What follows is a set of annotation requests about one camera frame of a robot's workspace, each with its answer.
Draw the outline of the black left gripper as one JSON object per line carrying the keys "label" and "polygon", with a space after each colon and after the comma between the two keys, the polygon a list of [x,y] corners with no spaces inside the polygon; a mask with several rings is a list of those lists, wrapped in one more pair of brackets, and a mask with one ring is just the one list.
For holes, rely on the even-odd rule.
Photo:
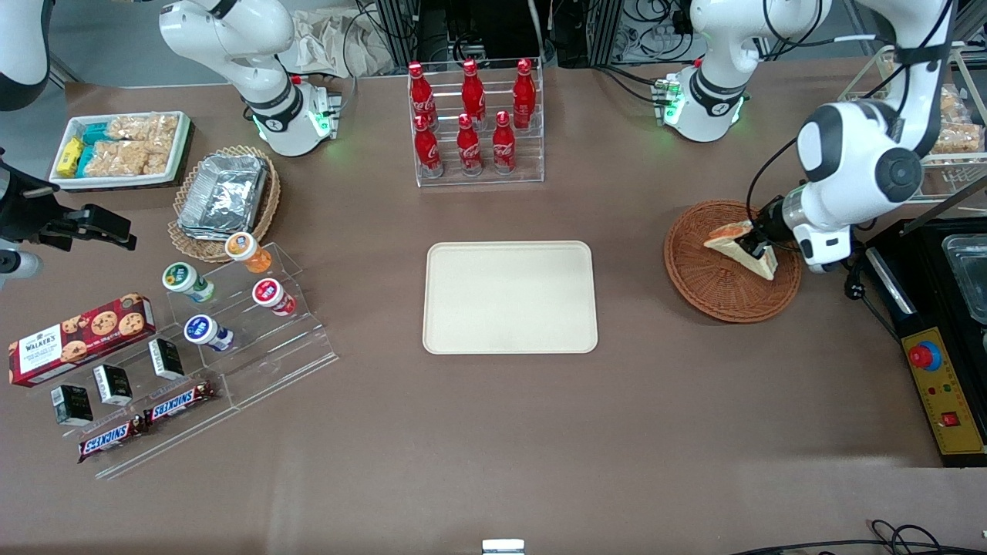
{"label": "black left gripper", "polygon": [[785,210],[789,194],[779,194],[765,204],[758,214],[751,218],[752,234],[755,237],[740,237],[737,244],[747,255],[756,260],[762,259],[769,250],[769,244],[793,246],[794,235],[786,224]]}

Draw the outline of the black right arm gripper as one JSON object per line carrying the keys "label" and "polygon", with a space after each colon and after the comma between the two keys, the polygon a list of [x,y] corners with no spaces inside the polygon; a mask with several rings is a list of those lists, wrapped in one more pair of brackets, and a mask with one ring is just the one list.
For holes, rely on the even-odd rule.
{"label": "black right arm gripper", "polygon": [[59,204],[54,193],[60,187],[1,162],[3,193],[1,200],[1,238],[12,243],[28,241],[52,248],[70,248],[73,239],[49,229],[65,218],[77,228],[74,238],[99,241],[134,251],[137,236],[131,233],[131,221],[116,212],[95,204],[85,204],[69,211]]}

